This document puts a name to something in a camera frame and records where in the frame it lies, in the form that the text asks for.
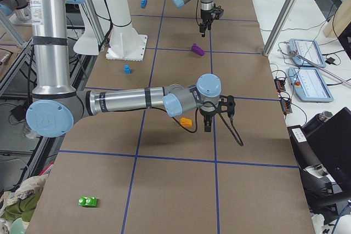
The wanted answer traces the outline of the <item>aluminium frame post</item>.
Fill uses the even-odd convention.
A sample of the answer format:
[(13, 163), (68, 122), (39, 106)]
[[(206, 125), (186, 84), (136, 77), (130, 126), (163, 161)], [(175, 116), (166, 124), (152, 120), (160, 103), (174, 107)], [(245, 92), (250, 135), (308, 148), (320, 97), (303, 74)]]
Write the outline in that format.
[(285, 0), (280, 13), (278, 15), (278, 18), (273, 26), (273, 29), (268, 37), (268, 40), (263, 48), (262, 54), (264, 56), (269, 56), (275, 42), (277, 41), (280, 32), (282, 31), (282, 28), (295, 4), (296, 0)]

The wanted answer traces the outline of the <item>near teach pendant tablet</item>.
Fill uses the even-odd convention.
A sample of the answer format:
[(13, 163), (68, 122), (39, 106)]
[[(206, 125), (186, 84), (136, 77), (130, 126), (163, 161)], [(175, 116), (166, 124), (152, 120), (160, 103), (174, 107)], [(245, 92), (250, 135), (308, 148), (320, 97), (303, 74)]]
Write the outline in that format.
[(333, 102), (323, 77), (316, 68), (289, 67), (288, 78), (294, 93), (301, 102)]

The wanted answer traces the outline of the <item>purple trapezoid block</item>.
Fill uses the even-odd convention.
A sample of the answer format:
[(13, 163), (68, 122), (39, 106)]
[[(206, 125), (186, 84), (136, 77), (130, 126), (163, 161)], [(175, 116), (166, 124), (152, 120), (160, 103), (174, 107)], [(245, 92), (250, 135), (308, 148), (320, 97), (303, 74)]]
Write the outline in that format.
[(204, 56), (205, 51), (199, 47), (196, 43), (191, 46), (191, 51), (199, 56)]

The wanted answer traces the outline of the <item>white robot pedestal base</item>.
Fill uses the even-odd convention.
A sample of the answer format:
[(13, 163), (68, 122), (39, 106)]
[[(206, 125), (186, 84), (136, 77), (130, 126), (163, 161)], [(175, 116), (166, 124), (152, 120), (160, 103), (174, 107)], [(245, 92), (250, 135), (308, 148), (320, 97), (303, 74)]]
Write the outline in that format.
[(148, 37), (137, 33), (132, 25), (127, 0), (106, 0), (112, 31), (106, 58), (142, 61)]

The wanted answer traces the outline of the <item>long blue studded brick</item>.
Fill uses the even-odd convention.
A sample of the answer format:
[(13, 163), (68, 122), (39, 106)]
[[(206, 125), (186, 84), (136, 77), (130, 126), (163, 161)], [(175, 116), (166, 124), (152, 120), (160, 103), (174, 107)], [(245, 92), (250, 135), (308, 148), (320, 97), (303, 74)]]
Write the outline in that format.
[(143, 9), (146, 8), (147, 2), (148, 2), (148, 0), (141, 0), (140, 1), (140, 7), (143, 8)]

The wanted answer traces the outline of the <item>green block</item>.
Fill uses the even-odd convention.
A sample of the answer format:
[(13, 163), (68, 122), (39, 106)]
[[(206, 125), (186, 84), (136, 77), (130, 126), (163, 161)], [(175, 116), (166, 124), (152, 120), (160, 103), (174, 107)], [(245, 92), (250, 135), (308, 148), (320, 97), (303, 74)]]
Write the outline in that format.
[(90, 196), (81, 196), (78, 199), (78, 205), (81, 207), (91, 207), (96, 208), (98, 203), (98, 198)]

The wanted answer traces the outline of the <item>far teach pendant tablet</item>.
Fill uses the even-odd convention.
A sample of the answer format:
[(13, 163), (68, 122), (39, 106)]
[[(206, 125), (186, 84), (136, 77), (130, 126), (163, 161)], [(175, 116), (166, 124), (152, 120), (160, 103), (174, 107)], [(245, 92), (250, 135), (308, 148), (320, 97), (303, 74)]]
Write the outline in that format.
[(320, 51), (317, 41), (307, 39), (290, 39), (288, 42), (288, 53), (296, 66), (326, 67), (326, 62)]

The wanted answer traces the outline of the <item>small blue block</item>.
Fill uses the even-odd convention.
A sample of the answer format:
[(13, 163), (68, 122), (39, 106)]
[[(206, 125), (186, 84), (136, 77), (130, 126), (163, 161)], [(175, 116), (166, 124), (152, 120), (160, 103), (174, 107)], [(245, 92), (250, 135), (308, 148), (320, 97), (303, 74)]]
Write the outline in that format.
[(123, 70), (124, 70), (124, 73), (127, 75), (130, 75), (132, 73), (132, 70), (129, 65), (124, 65)]

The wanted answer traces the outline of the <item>teach pendant tablet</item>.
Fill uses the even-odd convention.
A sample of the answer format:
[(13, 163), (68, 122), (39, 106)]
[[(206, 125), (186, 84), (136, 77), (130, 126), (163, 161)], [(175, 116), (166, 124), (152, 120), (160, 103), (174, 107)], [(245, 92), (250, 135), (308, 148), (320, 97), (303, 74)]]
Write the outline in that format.
[(323, 77), (316, 68), (289, 67), (288, 78), (294, 93), (301, 102), (333, 102)]
[(288, 53), (296, 66), (326, 67), (326, 62), (320, 51), (317, 41), (307, 39), (290, 39), (288, 42)]

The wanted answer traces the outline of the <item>white chair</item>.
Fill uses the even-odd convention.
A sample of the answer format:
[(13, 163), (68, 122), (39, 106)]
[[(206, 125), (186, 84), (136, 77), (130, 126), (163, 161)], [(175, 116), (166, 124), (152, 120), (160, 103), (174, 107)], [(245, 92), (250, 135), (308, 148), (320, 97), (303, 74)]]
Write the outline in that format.
[[(92, 2), (95, 7), (95, 11), (98, 15), (98, 19), (99, 19), (102, 31), (104, 34), (106, 34), (110, 28), (110, 22), (106, 20), (108, 17), (108, 12), (107, 12), (107, 8), (105, 6), (104, 0), (92, 0)], [(78, 41), (74, 45), (73, 50), (75, 53), (79, 53), (79, 54), (98, 55), (100, 51), (104, 50), (104, 45), (99, 50), (98, 40), (95, 36), (93, 28), (90, 25), (90, 22), (88, 21), (88, 18), (84, 13), (81, 5), (79, 5), (79, 8), (81, 11), (85, 29), (82, 36), (78, 39)]]

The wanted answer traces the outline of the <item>orange trapezoid block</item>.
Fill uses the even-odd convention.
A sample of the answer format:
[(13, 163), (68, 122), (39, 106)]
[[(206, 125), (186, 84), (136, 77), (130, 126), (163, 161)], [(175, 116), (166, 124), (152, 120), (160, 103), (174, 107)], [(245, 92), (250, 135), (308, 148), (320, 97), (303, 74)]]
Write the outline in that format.
[(192, 119), (182, 117), (180, 119), (180, 125), (184, 128), (190, 128), (193, 126), (193, 121)]

